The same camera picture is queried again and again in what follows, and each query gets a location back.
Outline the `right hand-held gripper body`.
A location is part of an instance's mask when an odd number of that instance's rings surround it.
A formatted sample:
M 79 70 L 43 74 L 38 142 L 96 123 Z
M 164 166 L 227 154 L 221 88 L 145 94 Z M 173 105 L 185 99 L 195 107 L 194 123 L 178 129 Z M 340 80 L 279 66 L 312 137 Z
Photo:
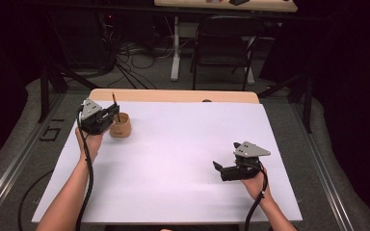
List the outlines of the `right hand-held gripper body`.
M 261 156 L 270 156 L 271 152 L 248 141 L 242 142 L 242 148 L 233 151 L 235 165 L 224 167 L 221 178 L 223 181 L 245 180 L 255 177 L 260 170 Z

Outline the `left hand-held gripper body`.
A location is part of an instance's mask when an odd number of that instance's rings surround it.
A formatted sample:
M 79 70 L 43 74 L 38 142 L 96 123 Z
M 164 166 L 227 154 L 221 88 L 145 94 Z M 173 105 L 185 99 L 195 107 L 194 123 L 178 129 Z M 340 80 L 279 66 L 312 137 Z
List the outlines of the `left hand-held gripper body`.
M 89 98 L 83 101 L 82 106 L 80 127 L 89 135 L 100 135 L 112 124 L 109 109 L 103 109 Z

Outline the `dark cabinet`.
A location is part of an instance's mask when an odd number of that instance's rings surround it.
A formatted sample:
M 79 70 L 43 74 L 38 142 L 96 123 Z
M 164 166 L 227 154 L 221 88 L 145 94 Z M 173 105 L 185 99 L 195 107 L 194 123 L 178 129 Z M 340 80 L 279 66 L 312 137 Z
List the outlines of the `dark cabinet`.
M 53 29 L 72 69 L 100 69 L 109 63 L 109 47 L 97 13 L 53 11 Z

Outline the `wooden pen holder cup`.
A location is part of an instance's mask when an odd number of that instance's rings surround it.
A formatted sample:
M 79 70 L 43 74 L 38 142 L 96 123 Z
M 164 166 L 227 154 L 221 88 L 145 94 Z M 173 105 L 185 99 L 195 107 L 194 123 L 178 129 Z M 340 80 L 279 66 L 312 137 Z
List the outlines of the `wooden pen holder cup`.
M 113 138 L 127 138 L 131 134 L 131 120 L 127 113 L 118 113 L 110 126 L 110 136 Z

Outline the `white table mat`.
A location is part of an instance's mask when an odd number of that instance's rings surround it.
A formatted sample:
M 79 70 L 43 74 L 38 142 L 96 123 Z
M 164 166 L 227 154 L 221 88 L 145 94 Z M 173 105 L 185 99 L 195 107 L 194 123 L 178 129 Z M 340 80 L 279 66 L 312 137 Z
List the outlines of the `white table mat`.
M 225 102 L 124 102 L 129 137 L 103 138 L 83 222 L 90 224 L 242 223 L 265 220 L 239 181 L 214 168 L 233 165 L 234 143 L 267 150 L 271 191 L 292 221 L 302 218 L 264 107 Z

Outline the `black metal stand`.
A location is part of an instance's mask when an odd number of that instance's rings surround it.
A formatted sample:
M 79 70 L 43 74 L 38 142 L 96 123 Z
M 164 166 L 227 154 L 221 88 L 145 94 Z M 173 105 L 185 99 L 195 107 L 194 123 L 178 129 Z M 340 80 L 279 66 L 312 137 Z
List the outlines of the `black metal stand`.
M 269 87 L 258 94 L 258 98 L 265 98 L 273 93 L 283 89 L 289 88 L 287 95 L 289 103 L 298 103 L 301 99 L 304 100 L 302 122 L 307 133 L 311 132 L 310 115 L 312 106 L 313 80 L 306 74 L 295 75 L 275 86 Z
M 40 75 L 40 119 L 39 123 L 42 123 L 49 115 L 49 86 L 52 86 L 56 92 L 66 93 L 68 86 L 65 79 L 61 76 L 64 74 L 66 77 L 77 81 L 83 86 L 87 87 L 89 90 L 98 89 L 98 85 L 90 82 L 84 77 L 78 75 L 77 73 L 69 70 L 61 64 L 48 63 L 42 68 L 42 73 Z

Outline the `person's dark clothing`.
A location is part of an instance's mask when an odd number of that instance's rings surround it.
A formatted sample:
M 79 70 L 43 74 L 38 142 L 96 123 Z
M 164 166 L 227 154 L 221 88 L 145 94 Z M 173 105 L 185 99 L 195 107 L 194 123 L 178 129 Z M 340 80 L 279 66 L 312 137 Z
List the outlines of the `person's dark clothing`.
M 107 225 L 104 231 L 240 231 L 237 224 L 212 225 Z

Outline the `person's left hand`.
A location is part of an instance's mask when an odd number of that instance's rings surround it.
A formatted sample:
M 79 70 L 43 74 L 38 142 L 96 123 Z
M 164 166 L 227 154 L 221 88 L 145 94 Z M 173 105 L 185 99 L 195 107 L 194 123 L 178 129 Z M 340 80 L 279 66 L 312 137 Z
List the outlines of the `person's left hand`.
M 80 149 L 79 161 L 85 161 L 87 159 L 87 153 L 90 154 L 90 158 L 92 161 L 95 160 L 102 144 L 104 135 L 105 133 L 102 133 L 100 135 L 89 135 L 88 133 L 81 131 L 79 128 L 75 129 L 75 136 Z

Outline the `white-legged wooden desk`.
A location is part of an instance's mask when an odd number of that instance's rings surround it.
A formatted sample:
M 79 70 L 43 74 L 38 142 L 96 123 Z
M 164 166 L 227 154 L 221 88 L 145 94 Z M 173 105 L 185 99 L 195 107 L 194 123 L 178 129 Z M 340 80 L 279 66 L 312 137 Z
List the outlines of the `white-legged wooden desk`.
M 230 0 L 154 0 L 157 7 L 171 8 L 173 10 L 220 10 L 236 11 L 248 13 L 295 13 L 298 10 L 293 0 L 250 0 L 238 6 L 229 3 Z M 174 17 L 172 39 L 173 39 L 173 58 L 171 80 L 178 81 L 180 68 L 180 45 L 181 23 L 179 17 Z

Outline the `person's right hand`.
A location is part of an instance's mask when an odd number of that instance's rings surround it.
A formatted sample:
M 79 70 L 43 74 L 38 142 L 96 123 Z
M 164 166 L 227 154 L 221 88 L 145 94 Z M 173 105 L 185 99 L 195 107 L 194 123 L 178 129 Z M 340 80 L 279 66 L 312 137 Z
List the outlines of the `person's right hand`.
M 253 198 L 257 199 L 261 193 L 264 193 L 264 200 L 271 197 L 270 186 L 267 186 L 266 190 L 263 190 L 265 176 L 262 172 L 258 173 L 251 179 L 245 179 L 242 181 L 243 185 L 247 189 L 248 194 Z

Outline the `aluminium floor rail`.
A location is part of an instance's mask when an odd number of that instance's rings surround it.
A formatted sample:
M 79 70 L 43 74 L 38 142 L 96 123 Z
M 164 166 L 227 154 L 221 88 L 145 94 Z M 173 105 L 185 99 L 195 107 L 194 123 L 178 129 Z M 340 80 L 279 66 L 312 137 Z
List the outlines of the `aluminium floor rail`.
M 313 136 L 307 132 L 307 129 L 303 124 L 302 110 L 300 106 L 296 103 L 292 103 L 290 107 L 293 111 L 296 122 L 299 124 L 299 127 L 304 134 L 305 142 L 309 147 L 310 158 L 313 162 L 318 175 L 318 179 L 321 182 L 323 191 L 328 203 L 330 204 L 331 211 L 335 217 L 340 231 L 355 231 L 354 226 L 349 219 L 349 215 L 344 207 L 343 201 L 339 196 L 335 185 L 332 182 L 330 173 L 323 161 L 321 152 L 316 144 L 316 141 Z
M 62 93 L 49 97 L 49 113 L 41 122 L 38 98 L 34 95 L 28 98 L 21 118 L 0 150 L 0 206 L 30 158 L 33 146 L 64 98 Z

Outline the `black folding chair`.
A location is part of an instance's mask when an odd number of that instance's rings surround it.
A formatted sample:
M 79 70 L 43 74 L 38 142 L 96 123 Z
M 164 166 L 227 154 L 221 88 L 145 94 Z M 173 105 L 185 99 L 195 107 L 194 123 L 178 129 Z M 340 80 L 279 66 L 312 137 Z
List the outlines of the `black folding chair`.
M 196 88 L 198 67 L 227 67 L 244 70 L 242 90 L 251 72 L 252 54 L 264 31 L 264 23 L 254 16 L 212 15 L 197 27 L 191 61 L 193 89 Z

